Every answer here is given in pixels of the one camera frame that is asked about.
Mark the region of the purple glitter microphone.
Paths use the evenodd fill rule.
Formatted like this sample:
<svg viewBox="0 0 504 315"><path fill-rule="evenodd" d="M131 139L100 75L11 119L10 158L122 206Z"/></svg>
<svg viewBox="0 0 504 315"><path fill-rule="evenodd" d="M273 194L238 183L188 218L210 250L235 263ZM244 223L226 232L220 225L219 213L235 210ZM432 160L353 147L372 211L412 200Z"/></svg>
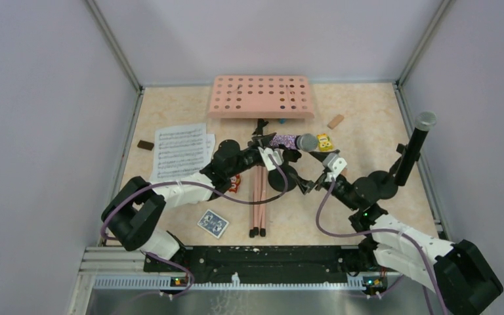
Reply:
<svg viewBox="0 0 504 315"><path fill-rule="evenodd" d="M275 135L269 142L269 147L284 147L288 150L301 150L313 152L319 144L318 138L310 133L303 135Z"/></svg>

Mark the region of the blue playing card box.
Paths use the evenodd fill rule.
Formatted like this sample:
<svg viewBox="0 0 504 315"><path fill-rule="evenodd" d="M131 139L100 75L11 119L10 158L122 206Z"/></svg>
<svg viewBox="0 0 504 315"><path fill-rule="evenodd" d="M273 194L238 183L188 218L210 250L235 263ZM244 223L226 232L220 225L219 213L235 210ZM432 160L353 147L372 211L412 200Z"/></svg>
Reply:
<svg viewBox="0 0 504 315"><path fill-rule="evenodd" d="M216 239L222 237L229 224L228 220L222 218L219 214L210 209L206 210L197 223L201 229L205 230Z"/></svg>

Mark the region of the black grey microphone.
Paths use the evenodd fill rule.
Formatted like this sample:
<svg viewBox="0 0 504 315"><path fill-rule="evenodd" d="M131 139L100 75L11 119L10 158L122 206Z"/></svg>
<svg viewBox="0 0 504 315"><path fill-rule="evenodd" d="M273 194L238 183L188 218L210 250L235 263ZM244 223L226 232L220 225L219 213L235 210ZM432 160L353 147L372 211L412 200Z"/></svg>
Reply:
<svg viewBox="0 0 504 315"><path fill-rule="evenodd" d="M402 146L402 154L398 168L395 172L394 183L397 186L404 186L408 177L418 161L420 151L429 131L436 125L437 118L434 112L422 112L415 118L413 132L409 142Z"/></svg>

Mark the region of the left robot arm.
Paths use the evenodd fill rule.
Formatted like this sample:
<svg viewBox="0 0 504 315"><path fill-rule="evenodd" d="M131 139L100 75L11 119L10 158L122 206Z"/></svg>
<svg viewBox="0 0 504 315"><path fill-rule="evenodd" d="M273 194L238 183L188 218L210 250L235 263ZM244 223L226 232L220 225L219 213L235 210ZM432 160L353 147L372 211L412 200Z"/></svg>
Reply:
<svg viewBox="0 0 504 315"><path fill-rule="evenodd" d="M184 253L174 236L158 228L163 212L223 196L232 177L272 162L272 152L265 148L240 150L237 142L225 140L212 160L192 175L161 183L133 177L103 211L101 231L126 251L154 255L165 269L176 271L184 263Z"/></svg>

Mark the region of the small wooden block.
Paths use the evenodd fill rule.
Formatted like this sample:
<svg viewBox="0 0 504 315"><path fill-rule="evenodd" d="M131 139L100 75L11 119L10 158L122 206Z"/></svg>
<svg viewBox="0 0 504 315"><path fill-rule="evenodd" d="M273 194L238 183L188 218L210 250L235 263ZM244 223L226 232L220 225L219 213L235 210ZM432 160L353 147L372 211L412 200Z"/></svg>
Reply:
<svg viewBox="0 0 504 315"><path fill-rule="evenodd" d="M331 130L334 130L343 120L344 116L341 114L336 115L333 119L327 124L327 127Z"/></svg>

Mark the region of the yellow owl toy block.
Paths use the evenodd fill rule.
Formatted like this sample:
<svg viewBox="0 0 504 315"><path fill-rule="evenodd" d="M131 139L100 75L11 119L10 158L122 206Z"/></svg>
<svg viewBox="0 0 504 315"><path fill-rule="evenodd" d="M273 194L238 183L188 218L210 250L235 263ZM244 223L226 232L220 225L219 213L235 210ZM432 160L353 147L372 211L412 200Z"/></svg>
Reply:
<svg viewBox="0 0 504 315"><path fill-rule="evenodd" d="M318 139L318 148L321 152L329 152L334 149L330 137L323 133L316 136Z"/></svg>

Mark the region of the black microphone desk stand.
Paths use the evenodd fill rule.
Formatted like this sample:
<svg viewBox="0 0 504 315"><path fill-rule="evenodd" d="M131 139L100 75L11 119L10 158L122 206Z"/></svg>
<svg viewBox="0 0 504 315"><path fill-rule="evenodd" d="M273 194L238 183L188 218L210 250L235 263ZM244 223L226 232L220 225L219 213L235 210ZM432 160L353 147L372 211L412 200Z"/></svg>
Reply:
<svg viewBox="0 0 504 315"><path fill-rule="evenodd" d="M282 152L283 164L276 170L268 172L268 184L270 187L279 192L290 192L297 190L301 192L293 179L293 175L299 175L297 170L290 165L296 163L302 158L302 153L298 150L284 150Z"/></svg>

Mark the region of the red owl toy block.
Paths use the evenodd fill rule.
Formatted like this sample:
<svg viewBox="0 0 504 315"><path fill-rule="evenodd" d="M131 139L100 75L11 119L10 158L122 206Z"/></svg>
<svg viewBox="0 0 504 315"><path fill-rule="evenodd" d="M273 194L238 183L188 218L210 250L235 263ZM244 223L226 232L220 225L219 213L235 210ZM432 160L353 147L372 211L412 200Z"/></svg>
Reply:
<svg viewBox="0 0 504 315"><path fill-rule="evenodd" d="M241 182L242 182L242 179L241 179L240 175L235 175L235 176L231 177L230 178L230 188L228 189L228 191L232 192L232 193L238 193Z"/></svg>

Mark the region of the dark brown flat block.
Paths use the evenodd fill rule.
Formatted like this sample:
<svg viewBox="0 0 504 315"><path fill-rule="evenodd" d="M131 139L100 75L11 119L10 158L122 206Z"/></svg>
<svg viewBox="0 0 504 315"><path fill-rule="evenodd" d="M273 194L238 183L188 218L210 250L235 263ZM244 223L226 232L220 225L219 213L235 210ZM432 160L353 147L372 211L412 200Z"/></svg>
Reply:
<svg viewBox="0 0 504 315"><path fill-rule="evenodd" d="M154 143L153 142L148 142L148 141L145 141L145 140L140 140L140 141L138 141L136 147L140 148L140 149L143 149L143 150L152 151L154 149Z"/></svg>

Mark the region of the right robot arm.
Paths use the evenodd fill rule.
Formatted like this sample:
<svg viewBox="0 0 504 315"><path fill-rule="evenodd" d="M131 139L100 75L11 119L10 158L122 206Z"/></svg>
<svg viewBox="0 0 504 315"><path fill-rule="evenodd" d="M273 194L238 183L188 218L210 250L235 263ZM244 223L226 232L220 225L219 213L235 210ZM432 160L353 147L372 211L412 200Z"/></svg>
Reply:
<svg viewBox="0 0 504 315"><path fill-rule="evenodd" d="M366 270L380 266L400 272L434 292L444 312L481 314L503 292L504 287L479 248L472 242L453 243L408 226L378 205L396 192L380 184L386 172L376 171L354 183L339 175L323 174L318 182L298 175L292 179L304 194L326 189L321 206L334 197L354 211L349 221L355 236L365 236L358 260Z"/></svg>

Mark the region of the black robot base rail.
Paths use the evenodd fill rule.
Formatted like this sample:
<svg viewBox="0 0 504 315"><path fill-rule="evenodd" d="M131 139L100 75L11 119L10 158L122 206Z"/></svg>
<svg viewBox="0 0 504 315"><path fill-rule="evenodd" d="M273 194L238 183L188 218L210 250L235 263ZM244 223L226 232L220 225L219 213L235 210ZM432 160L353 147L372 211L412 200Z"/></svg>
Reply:
<svg viewBox="0 0 504 315"><path fill-rule="evenodd" d="M196 245L182 246L169 260L143 251L145 272L161 275L189 271L195 284L346 283L351 276L382 276L389 269L376 264L363 247L348 245Z"/></svg>

